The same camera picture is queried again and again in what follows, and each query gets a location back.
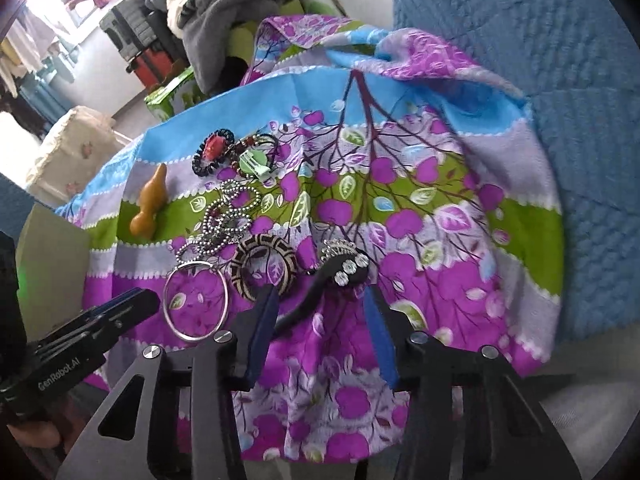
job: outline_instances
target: blue bedspread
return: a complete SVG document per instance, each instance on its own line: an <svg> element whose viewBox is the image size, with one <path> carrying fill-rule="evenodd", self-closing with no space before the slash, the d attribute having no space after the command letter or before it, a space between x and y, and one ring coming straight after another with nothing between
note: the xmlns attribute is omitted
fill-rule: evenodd
<svg viewBox="0 0 640 480"><path fill-rule="evenodd" d="M564 208L558 340L640 320L640 50L608 0L395 0L532 99Z"/></svg>

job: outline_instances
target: floral fabric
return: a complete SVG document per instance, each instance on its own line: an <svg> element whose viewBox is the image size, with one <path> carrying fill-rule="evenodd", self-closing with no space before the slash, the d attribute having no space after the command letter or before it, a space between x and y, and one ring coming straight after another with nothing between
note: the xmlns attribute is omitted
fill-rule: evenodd
<svg viewBox="0 0 640 480"><path fill-rule="evenodd" d="M92 234L85 306L132 286L161 293L174 251L198 235L220 182L241 180L228 167L200 179L191 156L215 129L260 130L280 148L273 177L252 183L262 193L252 234L282 236L303 268L323 239L352 240L372 259L370 280L416 328L457 348L495 345L523 374L549 357L561 216L517 89L426 32L327 16L265 20L244 83L149 130L65 209ZM149 244L128 224L160 162L170 202ZM267 258L252 272L277 282L282 263ZM297 277L281 313L311 279ZM251 307L229 289L231 316ZM245 459L353 462L400 440L408 395L380 377L362 293L328 288L311 319L271 344L255 388L234 394ZM222 282L208 271L178 275L168 299L176 325L201 335L218 320ZM153 316L114 347L100 377L113 384L151 342L185 346ZM188 446L188 405L181 410Z"/></svg>

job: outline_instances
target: orange gourd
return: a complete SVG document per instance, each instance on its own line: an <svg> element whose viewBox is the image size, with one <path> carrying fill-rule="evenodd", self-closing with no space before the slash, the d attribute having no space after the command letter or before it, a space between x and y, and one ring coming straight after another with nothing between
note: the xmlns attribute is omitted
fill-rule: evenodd
<svg viewBox="0 0 640 480"><path fill-rule="evenodd" d="M131 234L151 241L156 232L156 213L167 202L166 164L156 169L154 176L140 190L140 213L135 215L129 224Z"/></svg>

